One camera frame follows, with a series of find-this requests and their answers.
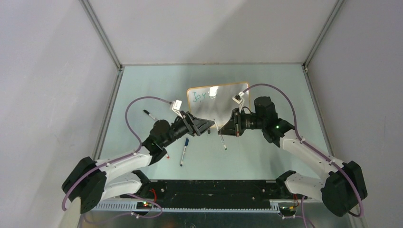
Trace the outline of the green marker pen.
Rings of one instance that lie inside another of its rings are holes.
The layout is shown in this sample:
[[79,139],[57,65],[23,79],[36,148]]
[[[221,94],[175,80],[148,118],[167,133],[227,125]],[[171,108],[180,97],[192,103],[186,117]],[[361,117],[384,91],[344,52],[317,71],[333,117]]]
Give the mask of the green marker pen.
[[226,144],[225,144],[224,138],[223,138],[223,136],[222,136],[221,134],[219,134],[219,130],[220,130],[220,129],[219,129],[219,126],[218,126],[218,124],[217,124],[217,122],[216,122],[215,119],[213,119],[213,121],[214,121],[215,127],[216,127],[216,129],[217,129],[217,134],[218,134],[218,136],[220,137],[221,143],[222,143],[222,145],[223,145],[223,148],[224,148],[224,150],[227,150],[228,148],[227,148],[227,146],[226,146]]

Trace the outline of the yellow framed whiteboard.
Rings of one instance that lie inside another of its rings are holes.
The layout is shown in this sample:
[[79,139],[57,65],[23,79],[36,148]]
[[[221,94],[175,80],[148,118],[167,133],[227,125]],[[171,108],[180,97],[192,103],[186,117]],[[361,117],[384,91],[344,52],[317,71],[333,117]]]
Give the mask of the yellow framed whiteboard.
[[189,111],[201,119],[215,119],[222,127],[231,111],[239,107],[232,97],[248,87],[248,82],[236,82],[190,88],[187,90]]

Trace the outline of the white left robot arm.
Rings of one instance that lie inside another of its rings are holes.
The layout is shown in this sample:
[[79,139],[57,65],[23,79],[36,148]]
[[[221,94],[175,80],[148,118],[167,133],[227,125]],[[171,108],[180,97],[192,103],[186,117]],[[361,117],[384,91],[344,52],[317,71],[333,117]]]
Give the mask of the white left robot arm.
[[173,123],[156,121],[140,147],[126,155],[97,161],[90,157],[81,159],[61,186],[66,195],[62,209],[66,209],[67,200],[75,198],[81,199],[80,212],[84,214],[109,198],[128,194],[148,196],[149,180],[140,169],[159,162],[167,154],[166,147],[176,140],[186,134],[200,136],[214,124],[213,120],[182,111]]

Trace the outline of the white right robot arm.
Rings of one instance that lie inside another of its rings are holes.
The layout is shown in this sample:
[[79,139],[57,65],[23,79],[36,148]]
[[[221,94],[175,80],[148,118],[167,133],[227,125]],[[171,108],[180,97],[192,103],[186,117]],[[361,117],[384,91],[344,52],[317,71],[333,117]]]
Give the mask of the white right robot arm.
[[295,155],[318,176],[307,177],[287,171],[277,179],[277,194],[284,199],[293,194],[321,201],[334,215],[342,217],[356,205],[361,206],[368,196],[361,167],[354,161],[344,162],[332,155],[324,155],[308,141],[297,135],[294,125],[278,117],[271,98],[254,100],[255,111],[242,108],[231,112],[228,122],[218,130],[220,135],[243,135],[245,130],[260,130],[268,143]]

